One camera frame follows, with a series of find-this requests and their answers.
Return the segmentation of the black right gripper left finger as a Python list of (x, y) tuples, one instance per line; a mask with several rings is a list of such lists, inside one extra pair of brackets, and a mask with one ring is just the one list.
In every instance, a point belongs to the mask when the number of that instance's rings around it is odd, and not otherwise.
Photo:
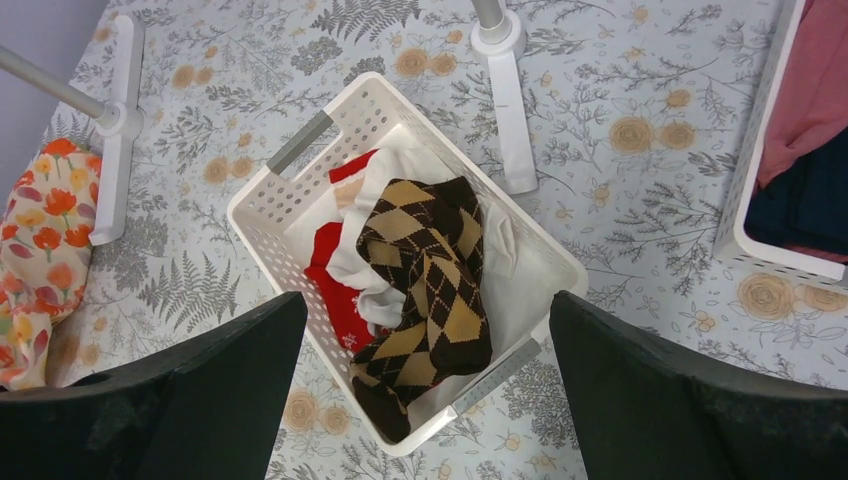
[(1, 396), (5, 479), (261, 479), (305, 333), (288, 292), (62, 387)]

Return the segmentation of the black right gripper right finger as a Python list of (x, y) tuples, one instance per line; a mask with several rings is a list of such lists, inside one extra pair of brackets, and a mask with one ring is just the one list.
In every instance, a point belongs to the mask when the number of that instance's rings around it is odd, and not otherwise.
[(554, 350), (592, 479), (843, 479), (847, 394), (697, 353), (566, 291)]

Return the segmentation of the brown argyle sock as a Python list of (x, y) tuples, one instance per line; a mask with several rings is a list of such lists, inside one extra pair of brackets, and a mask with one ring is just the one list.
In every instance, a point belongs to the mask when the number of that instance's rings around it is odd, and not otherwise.
[(483, 211), (464, 177), (393, 179), (356, 241), (375, 273), (403, 294), (401, 322), (351, 360), (359, 406), (391, 443), (411, 432), (409, 405), (493, 355), (482, 301)]

